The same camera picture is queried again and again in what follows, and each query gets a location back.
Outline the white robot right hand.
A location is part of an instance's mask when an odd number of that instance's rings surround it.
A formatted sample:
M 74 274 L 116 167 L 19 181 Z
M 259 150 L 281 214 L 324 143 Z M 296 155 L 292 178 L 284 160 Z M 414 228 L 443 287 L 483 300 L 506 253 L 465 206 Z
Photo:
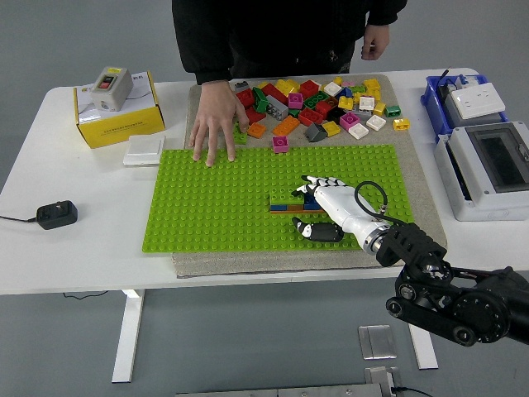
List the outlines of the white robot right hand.
M 305 223 L 292 218 L 293 225 L 305 238 L 314 242 L 339 242 L 346 233 L 353 234 L 365 249 L 366 240 L 379 237 L 389 229 L 389 224 L 375 219 L 374 209 L 355 188 L 340 179 L 303 175 L 307 181 L 293 195 L 309 194 L 327 213 L 332 222 Z

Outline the person's right hand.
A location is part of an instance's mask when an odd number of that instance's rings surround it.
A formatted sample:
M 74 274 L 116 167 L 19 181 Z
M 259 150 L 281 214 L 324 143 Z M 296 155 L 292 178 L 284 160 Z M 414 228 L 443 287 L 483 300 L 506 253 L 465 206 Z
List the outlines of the person's right hand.
M 201 96 L 195 122 L 189 137 L 193 148 L 193 159 L 200 160 L 203 144 L 207 141 L 206 166 L 212 167 L 217 157 L 218 135 L 223 133 L 229 161 L 236 158 L 236 144 L 233 136 L 234 120 L 239 122 L 241 131 L 249 126 L 249 119 L 235 92 L 227 80 L 202 84 Z

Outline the person's left hand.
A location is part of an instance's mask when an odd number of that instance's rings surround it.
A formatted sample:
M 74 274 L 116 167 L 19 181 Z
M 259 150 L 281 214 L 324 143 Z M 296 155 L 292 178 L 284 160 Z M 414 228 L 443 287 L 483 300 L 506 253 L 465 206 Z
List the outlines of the person's left hand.
M 363 39 L 361 59 L 366 61 L 378 60 L 390 42 L 389 25 L 367 25 Z

